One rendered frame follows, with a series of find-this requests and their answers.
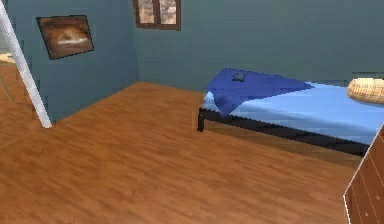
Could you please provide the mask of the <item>brown chest of drawers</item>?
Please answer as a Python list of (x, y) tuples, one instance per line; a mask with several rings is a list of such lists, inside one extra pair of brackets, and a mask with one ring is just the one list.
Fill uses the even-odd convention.
[(384, 224), (384, 124), (343, 195), (348, 224)]

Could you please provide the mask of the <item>dark blue blanket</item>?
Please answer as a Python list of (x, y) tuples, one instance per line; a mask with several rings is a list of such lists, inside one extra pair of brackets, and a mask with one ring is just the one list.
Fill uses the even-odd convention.
[[(236, 73), (246, 75), (244, 82), (233, 81)], [(312, 89), (306, 82), (280, 75), (225, 68), (208, 84), (207, 90), (223, 117), (228, 116), (242, 103)]]

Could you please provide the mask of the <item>brown framed window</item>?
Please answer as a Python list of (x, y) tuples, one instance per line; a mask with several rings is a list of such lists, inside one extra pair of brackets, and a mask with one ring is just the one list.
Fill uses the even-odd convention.
[(181, 30), (181, 0), (132, 0), (137, 28)]

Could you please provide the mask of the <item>tan checked pillow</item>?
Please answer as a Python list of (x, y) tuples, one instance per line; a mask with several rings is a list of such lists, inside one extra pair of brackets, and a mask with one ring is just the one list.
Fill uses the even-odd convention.
[(356, 78), (347, 87), (347, 95), (354, 100), (384, 104), (384, 80), (375, 78)]

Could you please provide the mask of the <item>blue bed with black frame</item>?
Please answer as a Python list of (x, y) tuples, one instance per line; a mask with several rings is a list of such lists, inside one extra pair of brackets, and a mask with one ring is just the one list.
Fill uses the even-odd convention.
[(384, 105), (353, 100), (345, 87), (314, 83), (308, 90), (245, 101), (227, 116), (207, 93), (198, 131), (206, 120), (362, 156), (384, 125)]

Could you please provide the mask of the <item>brown framed wall picture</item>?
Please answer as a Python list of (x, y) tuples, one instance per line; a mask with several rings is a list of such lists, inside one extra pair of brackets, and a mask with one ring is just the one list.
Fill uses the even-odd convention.
[(94, 50), (86, 15), (37, 17), (36, 21), (51, 60)]

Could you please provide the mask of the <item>white door frame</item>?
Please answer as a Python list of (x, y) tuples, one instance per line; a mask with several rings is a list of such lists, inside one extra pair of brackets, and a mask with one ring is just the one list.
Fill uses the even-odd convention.
[(41, 125), (44, 128), (50, 128), (52, 126), (51, 120), (48, 116), (46, 107), (42, 101), (41, 95), (28, 67), (27, 61), (23, 54), (23, 50), (17, 39), (15, 29), (7, 14), (5, 0), (0, 0), (0, 31), (5, 36), (8, 49), (13, 56), (13, 60), (15, 61), (15, 64), (20, 73), (20, 77), (23, 81), (26, 91), (28, 92)]

